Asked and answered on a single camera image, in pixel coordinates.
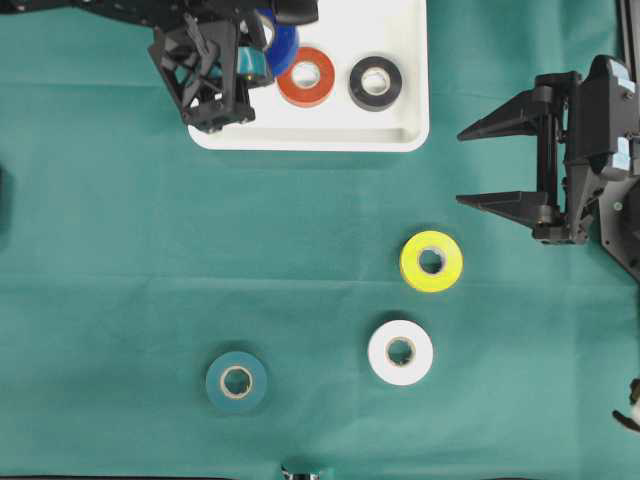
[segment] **white tape roll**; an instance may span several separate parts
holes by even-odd
[[[408,355],[402,362],[393,359],[390,349],[404,343]],[[396,320],[381,326],[369,341],[369,363],[382,380],[392,385],[408,386],[418,383],[429,373],[433,364],[431,338],[419,325]]]

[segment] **teal tape roll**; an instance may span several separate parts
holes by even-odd
[[[241,77],[268,77],[269,64],[267,57],[260,50],[251,47],[238,48],[238,66],[236,72]],[[222,76],[220,67],[211,70],[211,76],[218,78]]]
[[[232,392],[225,385],[227,375],[242,372],[248,377],[248,388]],[[246,413],[256,408],[267,393],[267,372],[256,357],[244,352],[229,352],[214,361],[207,371],[209,400],[223,413]]]

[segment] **black tape roll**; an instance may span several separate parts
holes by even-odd
[[[376,71],[386,77],[387,88],[375,95],[365,90],[363,79]],[[360,60],[349,79],[349,93],[354,103],[368,112],[382,112],[395,103],[402,92],[402,74],[398,67],[384,57],[367,57]]]

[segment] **blue tape roll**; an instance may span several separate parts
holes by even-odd
[[[286,72],[296,59],[300,48],[298,29],[293,26],[280,25],[273,12],[268,8],[259,8],[258,12],[273,25],[273,42],[267,49],[267,61],[274,77]]]
[[[241,370],[249,377],[246,392],[234,395],[224,383],[227,374]],[[214,361],[207,371],[209,400],[223,413],[246,413],[256,408],[267,393],[267,372],[256,357],[244,352],[229,352]]]

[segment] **tape roll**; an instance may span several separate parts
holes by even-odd
[[[265,54],[251,47],[238,48],[236,73],[247,80],[258,81],[259,79],[271,79],[269,64],[267,63]],[[213,67],[211,69],[211,76],[213,78],[222,77],[220,67]]]
[[[369,78],[379,84],[368,88]],[[393,105],[402,92],[402,74],[398,67],[384,57],[360,60],[349,77],[349,93],[353,102],[368,112],[382,112]]]
[[[232,391],[228,376],[243,373],[247,386]],[[229,352],[215,360],[206,377],[207,395],[211,403],[223,413],[246,413],[256,408],[267,393],[267,372],[260,360],[244,352]]]
[[[392,359],[390,350],[404,343],[410,355],[404,362]],[[406,387],[422,380],[433,365],[433,343],[419,325],[406,320],[395,320],[381,326],[369,341],[369,364],[387,383]]]
[[[271,30],[271,42],[266,50],[267,61],[273,76],[279,77],[289,69],[298,54],[298,29],[291,25],[280,25],[268,8],[259,8],[258,13],[265,26]]]
[[[317,79],[310,86],[298,85],[293,76],[296,67],[301,64],[311,64],[317,69]],[[289,69],[278,77],[280,93],[289,103],[302,108],[311,108],[324,102],[336,81],[333,63],[320,50],[311,47],[301,47],[298,55]]]
[[[425,252],[434,252],[442,267],[436,273],[422,268],[420,259]],[[456,241],[441,232],[422,232],[414,236],[402,250],[400,271],[412,288],[424,293],[437,293],[451,288],[462,275],[464,259]]]

